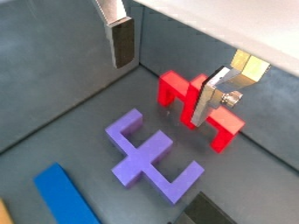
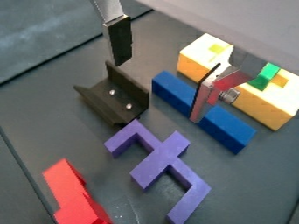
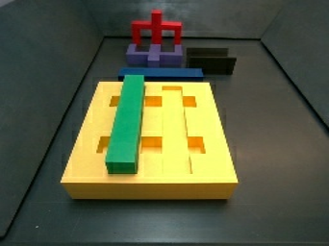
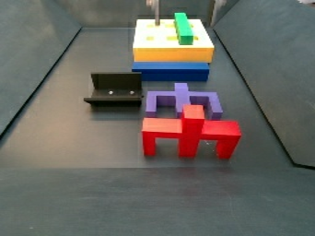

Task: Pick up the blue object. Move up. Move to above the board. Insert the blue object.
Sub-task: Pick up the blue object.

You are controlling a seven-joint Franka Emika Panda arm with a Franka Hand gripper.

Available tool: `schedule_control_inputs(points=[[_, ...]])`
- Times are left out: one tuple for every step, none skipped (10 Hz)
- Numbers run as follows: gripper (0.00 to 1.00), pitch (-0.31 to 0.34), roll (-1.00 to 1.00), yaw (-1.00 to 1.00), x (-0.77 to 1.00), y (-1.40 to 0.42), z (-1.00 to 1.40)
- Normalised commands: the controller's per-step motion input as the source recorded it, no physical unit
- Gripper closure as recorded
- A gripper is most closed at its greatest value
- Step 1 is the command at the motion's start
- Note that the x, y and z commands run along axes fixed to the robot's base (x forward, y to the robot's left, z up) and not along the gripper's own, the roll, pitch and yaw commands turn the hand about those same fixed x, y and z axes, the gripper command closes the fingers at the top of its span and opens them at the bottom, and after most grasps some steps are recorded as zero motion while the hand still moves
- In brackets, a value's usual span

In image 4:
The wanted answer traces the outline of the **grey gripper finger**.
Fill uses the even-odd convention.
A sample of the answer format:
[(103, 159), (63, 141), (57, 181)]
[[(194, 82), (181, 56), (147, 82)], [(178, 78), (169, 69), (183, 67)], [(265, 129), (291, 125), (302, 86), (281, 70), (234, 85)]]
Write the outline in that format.
[(161, 25), (161, 0), (147, 0), (147, 6), (151, 7), (155, 15), (155, 25)]

